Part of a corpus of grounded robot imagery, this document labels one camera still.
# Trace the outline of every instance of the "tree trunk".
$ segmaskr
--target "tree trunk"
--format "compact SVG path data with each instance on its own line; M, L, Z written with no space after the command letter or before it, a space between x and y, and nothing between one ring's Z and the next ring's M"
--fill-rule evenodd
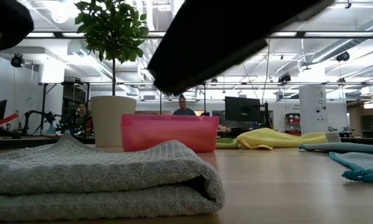
M116 95L116 59L113 58L113 86L112 86L112 94L113 96Z

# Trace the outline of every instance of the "potted plant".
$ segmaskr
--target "potted plant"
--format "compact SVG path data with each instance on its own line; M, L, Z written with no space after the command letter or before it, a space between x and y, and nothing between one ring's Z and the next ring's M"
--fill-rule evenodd
M116 60L134 62L143 56L139 46L149 32L146 14L140 15L124 0L80 1L75 6L80 11L75 24L82 23L77 33L84 33L87 49L100 61L113 62L112 96L91 99L95 142L98 147L120 147L121 115L135 113L136 100L116 96Z

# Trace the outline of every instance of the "wooden table surface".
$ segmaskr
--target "wooden table surface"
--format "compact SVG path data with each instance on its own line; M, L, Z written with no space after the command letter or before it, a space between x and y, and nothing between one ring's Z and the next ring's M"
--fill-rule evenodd
M347 168L327 154L218 149L199 155L217 167L225 188L226 205L216 214L44 223L373 223L373 184L344 179Z

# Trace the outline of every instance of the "pink container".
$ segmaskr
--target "pink container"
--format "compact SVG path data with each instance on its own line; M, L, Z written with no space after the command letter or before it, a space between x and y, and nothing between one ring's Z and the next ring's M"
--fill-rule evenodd
M123 149L140 151L177 140L194 152L213 152L218 122L216 116L124 114L121 122Z

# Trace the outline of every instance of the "white flower pot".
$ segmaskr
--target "white flower pot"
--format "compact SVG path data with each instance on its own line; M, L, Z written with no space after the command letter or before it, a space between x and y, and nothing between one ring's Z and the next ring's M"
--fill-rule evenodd
M121 115L135 114L136 100L124 96L91 98L96 147L122 147Z

